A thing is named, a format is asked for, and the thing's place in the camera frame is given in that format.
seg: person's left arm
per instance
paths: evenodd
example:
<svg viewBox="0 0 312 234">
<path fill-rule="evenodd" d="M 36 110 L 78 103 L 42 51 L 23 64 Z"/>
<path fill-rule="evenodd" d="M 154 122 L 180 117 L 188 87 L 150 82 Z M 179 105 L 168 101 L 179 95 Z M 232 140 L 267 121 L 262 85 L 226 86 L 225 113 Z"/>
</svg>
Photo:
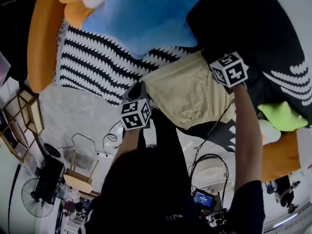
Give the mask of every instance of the person's left arm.
<svg viewBox="0 0 312 234">
<path fill-rule="evenodd" d="M 129 130 L 126 132 L 122 143 L 114 157 L 113 163 L 124 153 L 137 149 L 140 129 Z"/>
</svg>

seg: shirt sleeve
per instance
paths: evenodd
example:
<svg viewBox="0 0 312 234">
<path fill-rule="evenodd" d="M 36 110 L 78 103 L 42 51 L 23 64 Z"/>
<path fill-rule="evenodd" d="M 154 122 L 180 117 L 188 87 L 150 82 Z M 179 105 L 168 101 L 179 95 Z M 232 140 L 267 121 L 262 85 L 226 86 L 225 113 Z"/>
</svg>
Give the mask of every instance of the shirt sleeve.
<svg viewBox="0 0 312 234">
<path fill-rule="evenodd" d="M 227 217 L 227 231 L 262 234 L 265 219 L 261 181 L 252 181 L 237 190 Z"/>
</svg>

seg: wooden stool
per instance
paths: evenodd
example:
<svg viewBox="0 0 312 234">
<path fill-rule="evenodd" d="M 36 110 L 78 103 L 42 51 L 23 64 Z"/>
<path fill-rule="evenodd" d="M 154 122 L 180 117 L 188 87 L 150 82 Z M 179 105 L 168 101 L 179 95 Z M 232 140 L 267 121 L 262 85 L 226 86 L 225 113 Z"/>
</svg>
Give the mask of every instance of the wooden stool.
<svg viewBox="0 0 312 234">
<path fill-rule="evenodd" d="M 74 150 L 73 152 L 73 157 L 72 157 L 72 162 L 70 164 L 70 169 L 67 169 L 65 175 L 64 175 L 64 179 L 66 184 L 68 184 L 69 186 L 78 189 L 82 192 L 85 193 L 90 193 L 93 190 L 93 186 L 91 185 L 92 183 L 92 175 L 98 165 L 98 160 L 93 168 L 93 170 L 91 171 L 91 174 L 89 177 L 86 177 L 82 174 L 76 173 L 75 172 L 75 158 L 76 158 L 76 151 Z"/>
</svg>

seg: blue screen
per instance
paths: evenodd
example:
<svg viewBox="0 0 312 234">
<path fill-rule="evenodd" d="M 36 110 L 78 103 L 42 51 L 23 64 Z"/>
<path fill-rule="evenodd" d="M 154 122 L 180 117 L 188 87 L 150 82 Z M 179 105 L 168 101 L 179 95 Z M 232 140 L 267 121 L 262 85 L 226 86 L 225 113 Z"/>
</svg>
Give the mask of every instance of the blue screen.
<svg viewBox="0 0 312 234">
<path fill-rule="evenodd" d="M 207 207 L 212 207 L 213 198 L 207 195 L 204 195 L 203 193 L 196 192 L 194 196 L 194 201 L 195 203 L 199 203 Z"/>
</svg>

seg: black and white cube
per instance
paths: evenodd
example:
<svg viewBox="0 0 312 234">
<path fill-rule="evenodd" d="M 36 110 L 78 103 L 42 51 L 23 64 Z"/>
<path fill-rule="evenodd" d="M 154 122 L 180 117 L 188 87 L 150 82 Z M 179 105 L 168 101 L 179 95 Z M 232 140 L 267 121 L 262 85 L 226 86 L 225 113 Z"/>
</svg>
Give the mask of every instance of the black and white cube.
<svg viewBox="0 0 312 234">
<path fill-rule="evenodd" d="M 242 83 L 247 76 L 248 66 L 237 52 L 233 52 L 211 64 L 209 64 L 217 82 L 231 88 Z"/>
<path fill-rule="evenodd" d="M 121 121 L 126 130 L 146 127 L 151 109 L 147 99 L 139 99 L 121 104 Z"/>
</svg>

